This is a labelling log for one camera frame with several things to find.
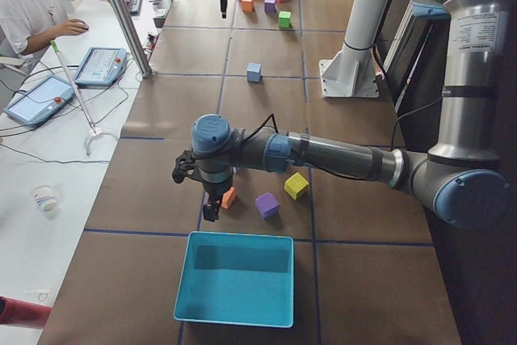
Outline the light blue foam block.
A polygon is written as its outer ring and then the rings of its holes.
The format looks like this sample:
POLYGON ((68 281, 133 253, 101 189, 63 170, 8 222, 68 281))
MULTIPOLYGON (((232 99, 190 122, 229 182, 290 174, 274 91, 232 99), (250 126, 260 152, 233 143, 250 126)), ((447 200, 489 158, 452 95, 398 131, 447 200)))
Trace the light blue foam block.
POLYGON ((262 78, 262 65, 250 62, 246 67, 246 79, 249 82, 259 82, 262 78))

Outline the orange foam block left side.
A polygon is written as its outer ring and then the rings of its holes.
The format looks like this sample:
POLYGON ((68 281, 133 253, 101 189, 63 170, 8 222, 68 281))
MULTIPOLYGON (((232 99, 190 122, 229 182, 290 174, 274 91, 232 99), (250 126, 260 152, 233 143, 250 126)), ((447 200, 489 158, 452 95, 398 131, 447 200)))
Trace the orange foam block left side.
POLYGON ((237 188, 231 187, 222 197, 221 207, 229 209, 237 197, 237 188))

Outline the orange foam block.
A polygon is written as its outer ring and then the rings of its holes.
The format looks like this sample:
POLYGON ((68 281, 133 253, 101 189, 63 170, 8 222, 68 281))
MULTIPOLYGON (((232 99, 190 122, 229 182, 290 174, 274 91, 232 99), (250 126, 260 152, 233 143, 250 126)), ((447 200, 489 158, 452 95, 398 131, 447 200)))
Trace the orange foam block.
POLYGON ((237 188, 231 187, 222 197, 221 207, 229 209, 237 197, 237 188))
POLYGON ((241 9, 244 12, 253 12, 254 11, 254 0, 241 0, 241 9))

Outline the orange foam block right side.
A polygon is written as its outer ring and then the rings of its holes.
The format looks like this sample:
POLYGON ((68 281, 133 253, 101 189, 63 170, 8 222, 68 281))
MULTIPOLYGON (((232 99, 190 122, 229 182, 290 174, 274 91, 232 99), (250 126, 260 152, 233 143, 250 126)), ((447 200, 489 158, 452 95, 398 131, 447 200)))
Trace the orange foam block right side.
POLYGON ((241 9, 244 12, 253 12, 254 11, 254 0, 241 0, 241 9))

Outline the purple foam block right side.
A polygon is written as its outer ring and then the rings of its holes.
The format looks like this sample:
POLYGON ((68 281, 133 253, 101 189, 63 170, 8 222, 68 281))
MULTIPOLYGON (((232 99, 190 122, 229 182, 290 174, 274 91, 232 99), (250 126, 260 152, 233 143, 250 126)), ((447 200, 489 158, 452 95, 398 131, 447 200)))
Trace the purple foam block right side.
POLYGON ((263 0, 264 12, 274 14, 276 12, 276 0, 263 0))

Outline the purple foam block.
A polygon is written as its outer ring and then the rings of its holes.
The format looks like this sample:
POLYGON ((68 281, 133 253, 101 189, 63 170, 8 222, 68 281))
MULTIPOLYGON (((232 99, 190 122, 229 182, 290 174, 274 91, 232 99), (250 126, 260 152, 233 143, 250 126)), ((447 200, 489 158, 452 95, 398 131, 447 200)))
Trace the purple foam block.
POLYGON ((276 0, 263 0, 264 12, 274 14, 276 12, 276 0))
POLYGON ((279 211, 280 204, 278 203, 275 196, 270 191, 268 191, 255 199, 255 207, 257 208, 262 219, 267 219, 279 211))

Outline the purple foam block left side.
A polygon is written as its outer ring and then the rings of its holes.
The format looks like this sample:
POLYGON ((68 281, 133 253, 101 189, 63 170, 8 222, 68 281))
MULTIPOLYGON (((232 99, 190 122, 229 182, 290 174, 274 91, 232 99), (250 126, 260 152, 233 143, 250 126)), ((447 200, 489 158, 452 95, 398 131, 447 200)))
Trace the purple foam block left side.
POLYGON ((268 191, 255 199, 255 207, 257 208, 262 219, 267 219, 279 211, 280 204, 278 203, 275 196, 270 191, 268 191))

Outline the green foam block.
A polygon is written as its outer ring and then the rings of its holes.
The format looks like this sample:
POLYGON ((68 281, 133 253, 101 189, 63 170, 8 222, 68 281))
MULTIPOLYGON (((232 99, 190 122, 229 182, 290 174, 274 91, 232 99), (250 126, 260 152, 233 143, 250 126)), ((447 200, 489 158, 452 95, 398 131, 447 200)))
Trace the green foam block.
POLYGON ((278 13, 278 19, 277 19, 278 27, 289 29, 291 27, 291 18, 292 18, 291 11, 280 11, 278 13))

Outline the teal plastic bin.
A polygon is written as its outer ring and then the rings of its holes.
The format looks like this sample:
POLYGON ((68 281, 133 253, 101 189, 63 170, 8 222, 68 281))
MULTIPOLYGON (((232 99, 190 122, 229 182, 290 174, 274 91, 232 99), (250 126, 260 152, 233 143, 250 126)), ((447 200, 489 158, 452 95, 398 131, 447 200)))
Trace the teal plastic bin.
POLYGON ((294 241, 288 236, 189 234, 174 318, 240 326, 294 323, 294 241))

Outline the yellow foam block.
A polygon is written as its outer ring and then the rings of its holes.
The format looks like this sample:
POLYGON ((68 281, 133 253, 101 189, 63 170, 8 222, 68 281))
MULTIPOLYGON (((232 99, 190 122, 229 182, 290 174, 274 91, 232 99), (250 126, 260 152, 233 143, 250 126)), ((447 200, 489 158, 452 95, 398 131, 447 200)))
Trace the yellow foam block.
POLYGON ((284 190, 291 198, 299 200, 309 190, 309 181, 300 173, 295 173, 284 182, 284 190))

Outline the grabber stick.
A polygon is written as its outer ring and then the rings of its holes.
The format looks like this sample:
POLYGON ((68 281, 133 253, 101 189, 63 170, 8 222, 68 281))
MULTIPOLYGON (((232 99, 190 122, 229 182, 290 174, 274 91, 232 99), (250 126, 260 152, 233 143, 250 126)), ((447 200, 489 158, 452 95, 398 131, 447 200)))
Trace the grabber stick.
POLYGON ((88 123, 88 126, 90 128, 90 132, 89 132, 89 135, 85 138, 84 140, 84 149, 86 151, 86 155, 87 156, 90 156, 91 154, 91 150, 90 150, 90 147, 91 147, 91 143, 94 141, 94 140, 98 140, 100 139, 101 137, 103 136, 109 136, 109 137, 112 137, 114 138, 115 140, 118 139, 117 135, 115 135, 115 133, 113 131, 111 131, 109 128, 102 128, 102 127, 99 127, 92 119, 91 115, 90 115, 90 112, 88 111, 87 109, 87 106, 86 106, 86 103, 82 97, 82 94, 76 84, 76 82, 74 81, 74 78, 72 76, 72 74, 70 73, 69 71, 69 68, 67 66, 67 64, 65 63, 65 60, 61 54, 61 51, 60 49, 57 47, 57 43, 55 40, 51 40, 50 41, 50 45, 51 47, 53 48, 53 51, 58 59, 58 61, 60 62, 61 64, 61 68, 63 69, 64 73, 65 73, 65 76, 69 82, 69 84, 72 86, 73 88, 73 91, 74 91, 74 95, 77 99, 77 101, 79 102, 79 105, 80 105, 80 108, 82 109, 83 111, 83 114, 84 116, 86 117, 86 121, 88 123))

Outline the teach pendant far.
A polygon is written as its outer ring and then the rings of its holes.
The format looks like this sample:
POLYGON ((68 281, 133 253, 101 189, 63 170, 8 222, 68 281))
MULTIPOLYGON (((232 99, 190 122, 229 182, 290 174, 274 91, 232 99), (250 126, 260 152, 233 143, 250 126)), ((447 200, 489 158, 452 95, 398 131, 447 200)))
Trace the teach pendant far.
POLYGON ((126 70, 127 51, 124 48, 91 47, 75 75, 75 83, 83 89, 107 89, 126 70))

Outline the teach pendant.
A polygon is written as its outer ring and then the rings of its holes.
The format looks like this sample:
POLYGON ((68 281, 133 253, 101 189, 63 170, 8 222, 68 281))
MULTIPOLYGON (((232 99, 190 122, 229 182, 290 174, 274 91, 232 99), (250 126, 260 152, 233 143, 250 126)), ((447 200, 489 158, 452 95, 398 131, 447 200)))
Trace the teach pendant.
POLYGON ((44 123, 57 113, 74 96, 73 87, 63 79, 51 75, 23 92, 3 111, 8 117, 25 126, 44 123))
POLYGON ((91 47, 75 75, 75 83, 83 89, 107 89, 126 70, 127 51, 124 48, 91 47))

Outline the paper cup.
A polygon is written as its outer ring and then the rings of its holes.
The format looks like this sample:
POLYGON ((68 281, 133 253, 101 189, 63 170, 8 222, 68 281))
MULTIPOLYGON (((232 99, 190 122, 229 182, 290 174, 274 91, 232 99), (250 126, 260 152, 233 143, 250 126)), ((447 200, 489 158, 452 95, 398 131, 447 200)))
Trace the paper cup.
POLYGON ((31 191, 31 197, 44 212, 52 211, 57 206, 57 198, 49 185, 35 187, 31 191))

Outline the teach pendant near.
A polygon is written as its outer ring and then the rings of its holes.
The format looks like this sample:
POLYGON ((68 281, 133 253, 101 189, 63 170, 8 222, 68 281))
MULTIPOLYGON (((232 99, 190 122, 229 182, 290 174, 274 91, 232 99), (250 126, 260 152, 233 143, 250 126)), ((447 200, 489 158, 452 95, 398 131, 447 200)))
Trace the teach pendant near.
POLYGON ((25 126, 44 123, 57 113, 74 96, 73 87, 63 79, 51 75, 23 92, 3 111, 8 117, 25 126))

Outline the person in white shirt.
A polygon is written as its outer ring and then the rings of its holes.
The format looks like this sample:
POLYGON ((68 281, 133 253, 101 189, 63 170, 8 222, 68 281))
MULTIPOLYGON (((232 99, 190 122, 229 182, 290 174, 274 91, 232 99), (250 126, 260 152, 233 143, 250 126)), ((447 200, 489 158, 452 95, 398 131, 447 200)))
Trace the person in white shirt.
POLYGON ((72 1, 1 0, 1 29, 14 53, 36 57, 59 36, 87 32, 85 21, 69 17, 72 1))

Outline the red bottle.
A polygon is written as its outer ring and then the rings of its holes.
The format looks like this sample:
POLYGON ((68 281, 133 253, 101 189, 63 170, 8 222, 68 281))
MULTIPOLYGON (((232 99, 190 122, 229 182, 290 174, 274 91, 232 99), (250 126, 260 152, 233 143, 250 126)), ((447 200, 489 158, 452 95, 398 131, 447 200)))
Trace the red bottle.
POLYGON ((43 329, 52 308, 8 297, 1 297, 1 324, 31 329, 43 329))

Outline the aluminium frame post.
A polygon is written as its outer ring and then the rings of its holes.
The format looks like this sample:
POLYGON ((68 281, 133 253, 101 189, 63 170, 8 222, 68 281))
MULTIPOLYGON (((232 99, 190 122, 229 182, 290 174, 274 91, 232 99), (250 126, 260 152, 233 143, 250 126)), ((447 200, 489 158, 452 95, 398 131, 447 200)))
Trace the aluminium frame post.
POLYGON ((111 5, 114 9, 116 18, 132 53, 133 59, 137 63, 137 67, 140 70, 141 76, 143 78, 148 78, 152 74, 152 69, 149 65, 145 51, 141 46, 141 41, 137 34, 137 30, 125 5, 125 0, 109 1, 111 2, 111 5))

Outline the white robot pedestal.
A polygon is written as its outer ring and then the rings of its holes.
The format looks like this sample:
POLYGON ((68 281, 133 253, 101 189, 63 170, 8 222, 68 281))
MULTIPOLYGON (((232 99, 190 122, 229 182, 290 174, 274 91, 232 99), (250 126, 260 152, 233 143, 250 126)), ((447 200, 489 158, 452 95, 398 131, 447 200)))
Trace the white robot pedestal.
POLYGON ((354 0, 343 46, 319 61, 324 98, 377 98, 380 93, 372 49, 389 0, 354 0))

